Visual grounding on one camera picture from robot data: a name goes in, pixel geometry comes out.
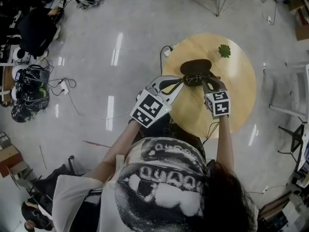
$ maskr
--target small succulent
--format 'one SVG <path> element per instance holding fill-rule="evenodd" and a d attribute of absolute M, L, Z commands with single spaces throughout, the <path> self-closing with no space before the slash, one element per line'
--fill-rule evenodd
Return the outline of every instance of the small succulent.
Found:
<path fill-rule="evenodd" d="M 231 56 L 231 48 L 226 44 L 222 44 L 219 46 L 219 53 L 221 54 L 221 57 L 229 58 Z"/>

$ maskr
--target wooden tabletop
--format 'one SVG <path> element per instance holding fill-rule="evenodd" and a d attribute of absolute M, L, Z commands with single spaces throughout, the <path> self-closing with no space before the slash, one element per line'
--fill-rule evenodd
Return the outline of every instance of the wooden tabletop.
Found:
<path fill-rule="evenodd" d="M 218 53 L 218 48 L 222 44 L 230 47 L 231 56 L 229 58 L 222 58 Z M 231 98 L 230 131 L 238 130 L 248 119 L 256 96 L 255 74 L 249 59 L 236 43 L 225 37 L 214 34 L 196 34 L 175 47 L 167 58 L 163 75 L 183 77 L 180 66 L 194 59 L 210 60 L 211 72 L 221 77 Z M 206 138 L 211 123 L 218 120 L 212 119 L 204 102 L 202 86 L 184 86 L 172 104 L 170 115 L 186 132 Z M 219 127 L 211 138 L 217 138 L 218 132 Z"/>

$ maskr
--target black chair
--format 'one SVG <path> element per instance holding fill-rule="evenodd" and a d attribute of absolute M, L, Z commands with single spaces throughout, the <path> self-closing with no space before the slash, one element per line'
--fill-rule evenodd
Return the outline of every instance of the black chair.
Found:
<path fill-rule="evenodd" d="M 297 160 L 293 156 L 293 153 L 298 149 L 299 146 L 303 146 L 303 140 L 302 136 L 304 134 L 304 123 L 302 123 L 294 132 L 291 130 L 288 130 L 286 128 L 283 128 L 281 126 L 278 126 L 279 129 L 285 131 L 287 134 L 292 136 L 292 144 L 291 144 L 291 152 L 281 152 L 278 150 L 280 154 L 287 154 L 291 155 L 294 159 L 294 161 L 297 163 Z"/>

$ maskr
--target white t-shirt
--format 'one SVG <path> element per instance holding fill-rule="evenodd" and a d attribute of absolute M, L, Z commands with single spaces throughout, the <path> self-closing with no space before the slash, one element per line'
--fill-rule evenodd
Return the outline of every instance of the white t-shirt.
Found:
<path fill-rule="evenodd" d="M 136 142 L 110 181 L 61 175 L 53 202 L 57 232 L 69 232 L 85 197 L 102 188 L 98 232 L 196 231 L 203 228 L 206 162 L 172 138 Z"/>

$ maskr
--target dark hair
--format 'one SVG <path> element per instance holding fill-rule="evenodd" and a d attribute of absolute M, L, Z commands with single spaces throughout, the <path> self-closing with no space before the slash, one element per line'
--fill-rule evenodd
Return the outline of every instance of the dark hair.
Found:
<path fill-rule="evenodd" d="M 253 201 L 235 174 L 213 161 L 206 185 L 204 218 L 207 231 L 252 232 Z"/>
<path fill-rule="evenodd" d="M 34 231 L 35 231 L 34 229 L 28 229 L 28 228 L 26 227 L 26 222 L 24 223 L 25 230 L 27 230 L 28 232 L 34 232 Z"/>

